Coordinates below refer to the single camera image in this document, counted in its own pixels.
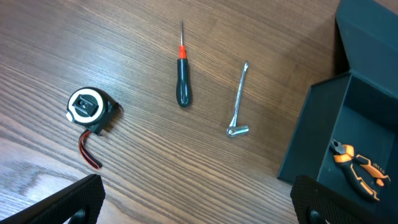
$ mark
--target wrench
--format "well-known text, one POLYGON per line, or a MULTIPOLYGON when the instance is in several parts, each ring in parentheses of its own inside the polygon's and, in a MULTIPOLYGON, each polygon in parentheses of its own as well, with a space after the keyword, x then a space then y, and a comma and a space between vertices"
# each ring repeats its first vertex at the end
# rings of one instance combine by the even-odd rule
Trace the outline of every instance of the wrench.
POLYGON ((236 127, 236 120, 238 119, 239 104, 241 102, 241 96, 242 96, 242 92, 243 92, 244 77, 246 76, 246 71, 248 70, 248 67, 249 67, 249 62, 245 61, 243 70, 242 70, 241 81, 239 83, 238 94, 236 95, 234 117, 232 118, 232 121, 229 124, 228 129, 226 130, 226 134, 229 137, 236 137, 236 136, 246 134, 249 132, 249 127, 247 125, 236 127))

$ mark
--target dark teal box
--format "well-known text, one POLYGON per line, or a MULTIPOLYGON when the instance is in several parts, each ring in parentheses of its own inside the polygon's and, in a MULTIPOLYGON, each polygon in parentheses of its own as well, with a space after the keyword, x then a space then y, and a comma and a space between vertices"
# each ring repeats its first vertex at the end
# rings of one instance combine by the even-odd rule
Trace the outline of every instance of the dark teal box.
POLYGON ((336 20, 350 71, 309 89, 278 178, 307 175, 398 223, 398 16, 372 0, 342 0, 336 20), (356 171, 380 202, 356 193, 333 160, 335 138, 382 167, 391 184, 380 188, 356 171))

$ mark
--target white ring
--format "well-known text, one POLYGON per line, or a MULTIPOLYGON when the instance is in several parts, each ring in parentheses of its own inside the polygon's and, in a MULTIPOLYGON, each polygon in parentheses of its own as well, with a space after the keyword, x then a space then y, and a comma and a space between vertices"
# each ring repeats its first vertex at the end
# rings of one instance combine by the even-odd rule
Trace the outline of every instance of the white ring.
POLYGON ((72 112, 74 119, 80 123, 90 123, 90 122, 95 121, 95 119, 97 119, 100 116, 103 107, 104 107, 104 103, 103 103, 103 100, 102 100, 102 97, 100 96, 100 94, 95 90, 87 89, 87 88, 79 90, 76 93, 74 93, 70 97, 69 104, 68 104, 68 109, 72 112), (77 99, 77 97, 79 95, 91 95, 91 96, 95 97, 95 99, 97 100, 97 104, 98 104, 98 110, 94 114, 94 116, 82 117, 76 112, 76 109, 73 106, 73 102, 75 102, 75 100, 77 99))

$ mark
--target pliers jaw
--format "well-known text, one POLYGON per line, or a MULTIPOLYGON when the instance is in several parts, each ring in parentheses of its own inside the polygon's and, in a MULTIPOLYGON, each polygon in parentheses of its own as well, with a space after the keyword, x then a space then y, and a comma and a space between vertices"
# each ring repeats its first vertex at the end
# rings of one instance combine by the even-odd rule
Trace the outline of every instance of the pliers jaw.
POLYGON ((336 139, 331 139, 329 143, 329 147, 334 154, 343 155, 346 154, 346 148, 341 142, 337 141, 336 139))

